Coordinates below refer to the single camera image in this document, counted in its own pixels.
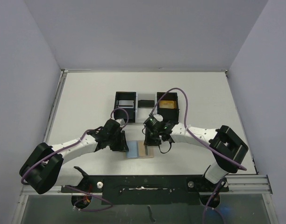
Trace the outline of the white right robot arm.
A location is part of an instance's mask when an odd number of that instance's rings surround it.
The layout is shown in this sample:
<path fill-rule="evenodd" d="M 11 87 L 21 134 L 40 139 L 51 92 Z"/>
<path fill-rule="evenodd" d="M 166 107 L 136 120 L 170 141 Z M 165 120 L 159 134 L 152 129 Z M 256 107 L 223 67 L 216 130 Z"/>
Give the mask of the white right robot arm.
<path fill-rule="evenodd" d="M 146 129 L 145 145 L 160 146 L 162 141 L 200 145 L 213 153 L 215 162 L 206 169 L 202 187 L 212 191 L 227 174 L 246 171 L 242 162 L 249 150 L 246 143 L 229 127 L 217 129 L 188 126 L 175 121 L 159 121 L 150 115 L 143 123 Z"/>

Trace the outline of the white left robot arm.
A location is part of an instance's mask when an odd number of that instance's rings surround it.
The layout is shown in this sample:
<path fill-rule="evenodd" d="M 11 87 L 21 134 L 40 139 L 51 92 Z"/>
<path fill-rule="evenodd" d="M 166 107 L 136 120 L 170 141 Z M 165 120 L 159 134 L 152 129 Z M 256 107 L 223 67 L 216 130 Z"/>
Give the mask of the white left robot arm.
<path fill-rule="evenodd" d="M 78 167 L 64 168 L 63 165 L 107 147 L 127 152 L 125 126 L 123 119 L 109 119 L 104 126 L 86 130 L 74 140 L 56 145 L 38 144 L 19 171 L 22 184 L 30 185 L 38 194 L 64 185 L 73 186 L 79 192 L 85 191 L 89 184 L 85 172 Z"/>

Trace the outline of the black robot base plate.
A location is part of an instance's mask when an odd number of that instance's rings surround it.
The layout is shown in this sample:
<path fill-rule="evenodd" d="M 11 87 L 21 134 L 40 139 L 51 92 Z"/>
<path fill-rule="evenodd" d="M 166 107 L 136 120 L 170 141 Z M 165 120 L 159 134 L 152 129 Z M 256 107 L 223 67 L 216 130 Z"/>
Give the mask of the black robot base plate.
<path fill-rule="evenodd" d="M 78 186 L 60 191 L 90 192 L 102 197 L 102 205 L 198 205 L 215 188 L 203 175 L 89 175 Z"/>

